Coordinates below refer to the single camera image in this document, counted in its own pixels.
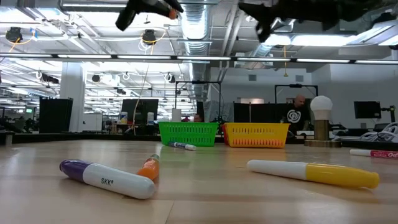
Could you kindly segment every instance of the yellow basket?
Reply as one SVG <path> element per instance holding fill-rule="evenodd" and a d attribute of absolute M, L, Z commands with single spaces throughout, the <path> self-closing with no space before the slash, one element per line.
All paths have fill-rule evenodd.
<path fill-rule="evenodd" d="M 227 123 L 228 143 L 231 147 L 285 147 L 290 124 Z"/>

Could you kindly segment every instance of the lamp base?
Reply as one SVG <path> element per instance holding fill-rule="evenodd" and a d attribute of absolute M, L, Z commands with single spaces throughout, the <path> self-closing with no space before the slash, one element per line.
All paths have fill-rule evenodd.
<path fill-rule="evenodd" d="M 308 147 L 341 147 L 340 141 L 305 140 L 304 146 Z"/>

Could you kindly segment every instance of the dry erase marker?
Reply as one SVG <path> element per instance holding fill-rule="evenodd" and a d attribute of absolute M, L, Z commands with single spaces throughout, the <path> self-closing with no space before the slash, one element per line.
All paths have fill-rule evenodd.
<path fill-rule="evenodd" d="M 398 152 L 392 152 L 392 151 L 352 149 L 349 151 L 349 153 L 355 156 L 369 156 L 377 158 L 398 159 Z"/>
<path fill-rule="evenodd" d="M 197 147 L 194 145 L 189 145 L 189 144 L 180 143 L 180 142 L 173 142 L 173 141 L 169 141 L 168 145 L 172 146 L 172 147 L 179 147 L 181 149 L 191 150 L 191 151 L 195 151 L 197 149 Z"/>
<path fill-rule="evenodd" d="M 311 164 L 306 162 L 251 160 L 248 162 L 247 167 L 253 172 L 343 187 L 367 187 L 374 189 L 379 185 L 379 174 L 345 166 Z"/>
<path fill-rule="evenodd" d="M 142 168 L 137 172 L 137 175 L 154 180 L 159 175 L 159 166 L 159 156 L 157 154 L 153 154 L 145 161 Z"/>
<path fill-rule="evenodd" d="M 60 170 L 70 178 L 138 199 L 151 197 L 155 184 L 147 177 L 81 160 L 65 160 Z"/>

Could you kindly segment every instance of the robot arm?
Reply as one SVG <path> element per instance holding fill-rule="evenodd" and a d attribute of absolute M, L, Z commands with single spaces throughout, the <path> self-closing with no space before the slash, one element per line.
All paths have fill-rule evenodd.
<path fill-rule="evenodd" d="M 158 0 L 129 0 L 126 7 L 120 11 L 116 21 L 116 27 L 124 31 L 140 12 L 151 12 L 171 19 L 177 18 L 177 12 L 184 12 L 177 0 L 164 0 L 170 7 Z"/>
<path fill-rule="evenodd" d="M 340 19 L 353 21 L 376 7 L 381 0 L 279 0 L 276 5 L 247 4 L 240 2 L 240 10 L 258 21 L 256 30 L 260 42 L 268 39 L 272 33 L 271 24 L 276 17 L 283 21 L 287 18 L 299 21 L 317 21 L 323 30 L 334 27 Z"/>

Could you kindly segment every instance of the yellow marker cap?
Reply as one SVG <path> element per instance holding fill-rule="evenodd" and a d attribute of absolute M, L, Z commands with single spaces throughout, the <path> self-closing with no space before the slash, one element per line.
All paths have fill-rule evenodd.
<path fill-rule="evenodd" d="M 361 169 L 327 164 L 307 164 L 306 179 L 324 184 L 344 187 L 367 187 L 379 185 L 379 174 Z"/>

